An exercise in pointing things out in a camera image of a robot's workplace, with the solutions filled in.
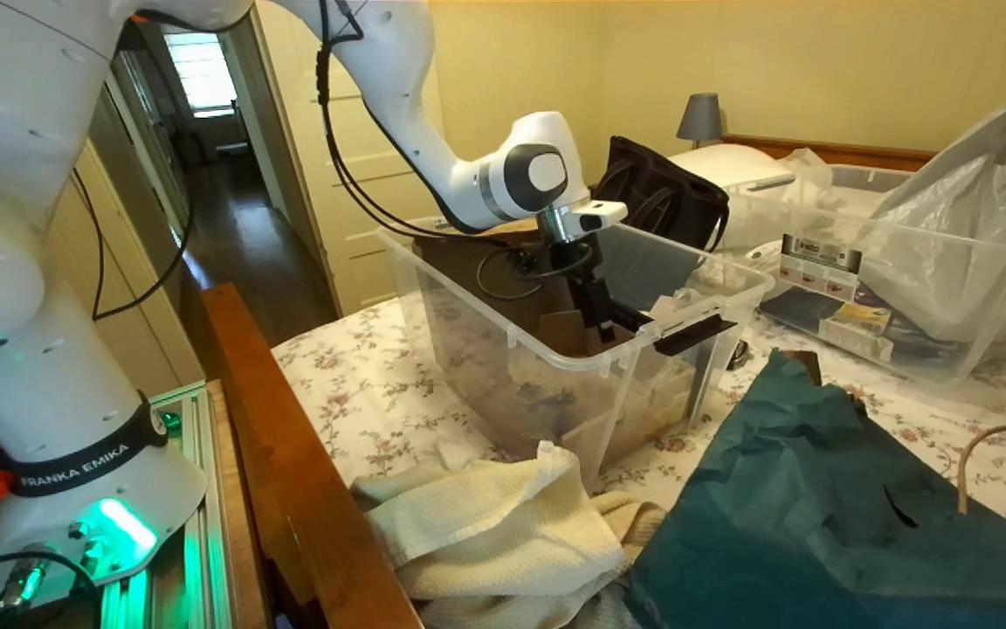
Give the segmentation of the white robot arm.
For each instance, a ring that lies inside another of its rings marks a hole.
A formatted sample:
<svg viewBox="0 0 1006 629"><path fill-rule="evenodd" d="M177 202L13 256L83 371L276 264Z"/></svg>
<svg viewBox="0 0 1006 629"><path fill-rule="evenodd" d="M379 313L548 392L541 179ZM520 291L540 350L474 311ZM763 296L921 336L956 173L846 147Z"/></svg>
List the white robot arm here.
<svg viewBox="0 0 1006 629"><path fill-rule="evenodd" d="M466 161L424 109L435 23L424 0L276 0L321 43L452 228L534 221L585 246L626 216L585 185L570 121L533 112ZM202 476L169 447L42 233L87 140L119 34L138 14L237 23L252 0L0 0L0 618L126 580L198 510Z"/></svg>

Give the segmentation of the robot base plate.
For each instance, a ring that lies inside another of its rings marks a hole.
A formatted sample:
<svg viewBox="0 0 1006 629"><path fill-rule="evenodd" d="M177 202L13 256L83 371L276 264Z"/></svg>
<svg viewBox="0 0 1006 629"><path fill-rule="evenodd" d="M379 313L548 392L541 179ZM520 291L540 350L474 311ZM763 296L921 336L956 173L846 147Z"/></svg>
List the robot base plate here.
<svg viewBox="0 0 1006 629"><path fill-rule="evenodd" d="M0 427L0 618L145 573L205 501L205 388L132 398L126 412L28 412Z"/></svg>

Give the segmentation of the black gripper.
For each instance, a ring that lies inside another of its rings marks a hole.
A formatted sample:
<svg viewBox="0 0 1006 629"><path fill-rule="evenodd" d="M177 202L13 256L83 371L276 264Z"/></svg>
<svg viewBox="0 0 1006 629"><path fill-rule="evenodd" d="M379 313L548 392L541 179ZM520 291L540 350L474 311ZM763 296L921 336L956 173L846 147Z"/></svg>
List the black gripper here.
<svg viewBox="0 0 1006 629"><path fill-rule="evenodd" d="M650 326L628 303L613 299L609 283L601 275L601 249L595 236L579 236L570 246L552 246L552 270L565 278L574 306L579 311L585 326L595 333L613 333L615 326L641 333Z"/></svg>

